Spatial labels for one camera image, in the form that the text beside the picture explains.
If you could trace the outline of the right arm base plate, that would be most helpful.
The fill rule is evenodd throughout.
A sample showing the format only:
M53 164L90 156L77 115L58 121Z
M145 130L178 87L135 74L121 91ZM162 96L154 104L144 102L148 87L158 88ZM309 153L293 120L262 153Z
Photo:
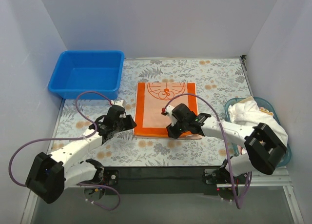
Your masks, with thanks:
M203 175L208 184L231 184L230 173L224 168L215 170L205 169ZM244 183L247 179L247 173L239 176L233 176L234 184Z

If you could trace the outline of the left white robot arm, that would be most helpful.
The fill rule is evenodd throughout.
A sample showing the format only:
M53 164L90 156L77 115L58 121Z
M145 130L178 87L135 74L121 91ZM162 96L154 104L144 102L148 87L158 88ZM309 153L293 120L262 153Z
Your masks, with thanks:
M82 135L82 140L72 141L49 155L41 152L32 163L26 186L47 204L56 201L63 191L86 182L90 185L104 183L104 166L94 160L82 158L102 146L116 133L136 127L120 101L114 103L107 114L98 117Z

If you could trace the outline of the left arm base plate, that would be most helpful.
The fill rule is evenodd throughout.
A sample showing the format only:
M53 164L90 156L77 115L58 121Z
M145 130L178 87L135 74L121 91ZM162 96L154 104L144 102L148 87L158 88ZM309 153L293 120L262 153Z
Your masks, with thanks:
M99 174L99 184L113 186L118 185L119 171L115 169L105 169Z

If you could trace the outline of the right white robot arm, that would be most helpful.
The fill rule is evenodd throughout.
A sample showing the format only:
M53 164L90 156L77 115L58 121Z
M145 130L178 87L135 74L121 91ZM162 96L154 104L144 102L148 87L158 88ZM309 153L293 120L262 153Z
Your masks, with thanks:
M231 183L256 170L271 175L287 151L288 134L270 114L262 112L255 101L231 106L230 122L221 122L207 113L197 115L183 103L163 108L162 114L171 120L166 127L170 138L177 139L190 132L223 139L246 150L244 154L225 159L219 169L207 175L211 183Z

